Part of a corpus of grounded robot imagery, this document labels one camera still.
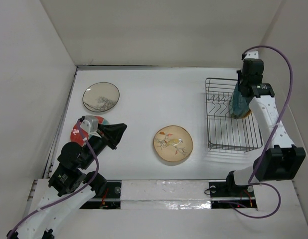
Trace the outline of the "dark teal scalloped plate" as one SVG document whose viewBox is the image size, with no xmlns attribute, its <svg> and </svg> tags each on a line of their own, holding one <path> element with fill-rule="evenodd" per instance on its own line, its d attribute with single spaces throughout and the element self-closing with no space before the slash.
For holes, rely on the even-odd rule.
<svg viewBox="0 0 308 239">
<path fill-rule="evenodd" d="M 249 110 L 249 106 L 245 98 L 241 95 L 239 86 L 236 83 L 229 103 L 229 114 L 233 119 L 243 119 Z"/>
</svg>

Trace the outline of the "orange woven wicker plate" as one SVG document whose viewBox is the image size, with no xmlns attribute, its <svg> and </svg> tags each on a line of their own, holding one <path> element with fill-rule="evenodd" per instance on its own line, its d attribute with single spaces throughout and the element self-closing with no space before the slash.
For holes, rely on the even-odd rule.
<svg viewBox="0 0 308 239">
<path fill-rule="evenodd" d="M 243 118 L 247 118 L 250 114 L 251 114 L 251 110 L 249 110 L 249 111 L 244 115 Z"/>
</svg>

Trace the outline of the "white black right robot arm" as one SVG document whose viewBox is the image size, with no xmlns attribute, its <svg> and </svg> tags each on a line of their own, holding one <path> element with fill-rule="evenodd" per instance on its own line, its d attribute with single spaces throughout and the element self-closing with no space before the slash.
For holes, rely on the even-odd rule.
<svg viewBox="0 0 308 239">
<path fill-rule="evenodd" d="M 263 71 L 264 62 L 249 54 L 237 71 L 238 81 L 229 103 L 230 116 L 242 119 L 252 113 L 265 146 L 252 166 L 229 172 L 225 190 L 231 196 L 250 185 L 294 179 L 306 157 L 305 150 L 297 147 L 289 137 L 276 107 L 274 90 L 270 84 L 262 82 Z"/>
</svg>

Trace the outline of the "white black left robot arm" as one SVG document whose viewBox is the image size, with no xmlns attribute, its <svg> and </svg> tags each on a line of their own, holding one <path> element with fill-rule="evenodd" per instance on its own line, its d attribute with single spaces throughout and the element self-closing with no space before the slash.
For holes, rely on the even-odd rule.
<svg viewBox="0 0 308 239">
<path fill-rule="evenodd" d="M 84 141 L 65 144 L 57 160 L 59 162 L 48 181 L 48 188 L 37 208 L 23 218 L 7 234 L 9 239 L 53 239 L 88 200 L 101 197 L 107 180 L 99 170 L 84 173 L 97 156 L 106 148 L 115 150 L 127 125 L 100 124 L 97 117 L 84 116 L 76 126 Z"/>
</svg>

